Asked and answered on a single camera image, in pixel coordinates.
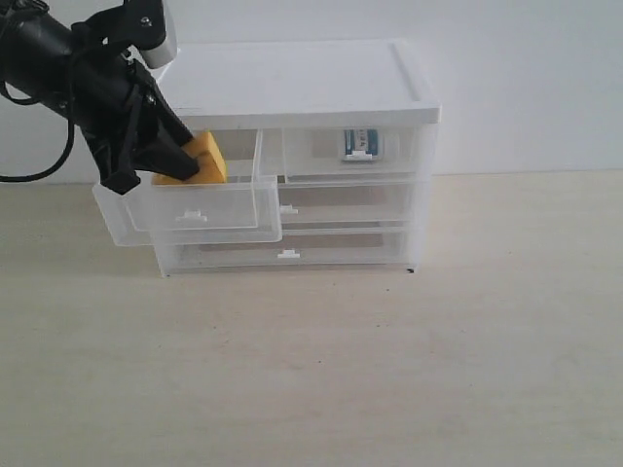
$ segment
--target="white drawer handle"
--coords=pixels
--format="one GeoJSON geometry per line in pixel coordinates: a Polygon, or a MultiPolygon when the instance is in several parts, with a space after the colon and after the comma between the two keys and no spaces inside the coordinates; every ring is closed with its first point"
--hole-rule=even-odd
{"type": "Polygon", "coordinates": [[[280,260],[299,260],[301,259],[301,253],[298,253],[296,250],[283,250],[281,253],[276,255],[280,260]]]}
{"type": "Polygon", "coordinates": [[[281,208],[279,209],[281,211],[282,215],[287,215],[287,214],[298,214],[299,210],[292,207],[292,204],[288,204],[287,206],[281,206],[281,208]]]}
{"type": "Polygon", "coordinates": [[[175,218],[177,222],[183,221],[198,221],[198,222],[207,222],[207,216],[203,216],[202,212],[199,211],[191,211],[189,209],[184,212],[183,216],[177,216],[175,218]]]}

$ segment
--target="yellow sponge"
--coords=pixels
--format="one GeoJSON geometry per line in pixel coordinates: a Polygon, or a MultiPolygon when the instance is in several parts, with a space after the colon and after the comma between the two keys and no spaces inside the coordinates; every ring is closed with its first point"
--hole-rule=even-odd
{"type": "Polygon", "coordinates": [[[227,183],[227,166],[216,140],[211,132],[205,131],[182,149],[197,159],[199,172],[188,180],[180,181],[160,173],[154,174],[153,185],[199,185],[205,183],[227,183]]]}

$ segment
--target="white wall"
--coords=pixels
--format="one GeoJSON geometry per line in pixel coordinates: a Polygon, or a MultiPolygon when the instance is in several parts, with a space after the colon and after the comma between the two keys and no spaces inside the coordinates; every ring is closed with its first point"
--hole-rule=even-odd
{"type": "MultiPolygon", "coordinates": [[[[51,2],[63,21],[116,1],[51,2]]],[[[410,36],[444,104],[438,173],[623,168],[620,0],[169,0],[182,42],[410,36]]],[[[62,119],[0,103],[0,171],[44,168],[62,119]]],[[[96,176],[84,144],[54,181],[96,176]]]]}

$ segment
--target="plastic drawer unit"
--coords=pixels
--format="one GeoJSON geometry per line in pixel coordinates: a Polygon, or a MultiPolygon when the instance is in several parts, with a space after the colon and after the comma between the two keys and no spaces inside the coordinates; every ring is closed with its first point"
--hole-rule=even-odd
{"type": "Polygon", "coordinates": [[[440,106],[400,40],[183,46],[171,107],[214,133],[222,185],[93,188],[117,245],[164,275],[230,267],[417,267],[440,106]]]}

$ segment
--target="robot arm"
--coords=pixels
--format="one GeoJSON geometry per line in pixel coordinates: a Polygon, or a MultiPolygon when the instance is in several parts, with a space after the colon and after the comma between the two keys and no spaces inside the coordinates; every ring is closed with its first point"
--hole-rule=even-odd
{"type": "Polygon", "coordinates": [[[177,53],[163,0],[124,4],[66,28],[41,0],[0,0],[0,94],[19,105],[41,103],[67,119],[65,151],[50,169],[0,182],[39,180],[57,171],[85,136],[103,186],[125,194],[140,183],[136,170],[186,180],[197,162],[181,147],[193,134],[167,105],[158,85],[128,48],[151,68],[177,53]],[[29,97],[15,99],[6,84],[29,97]]]}

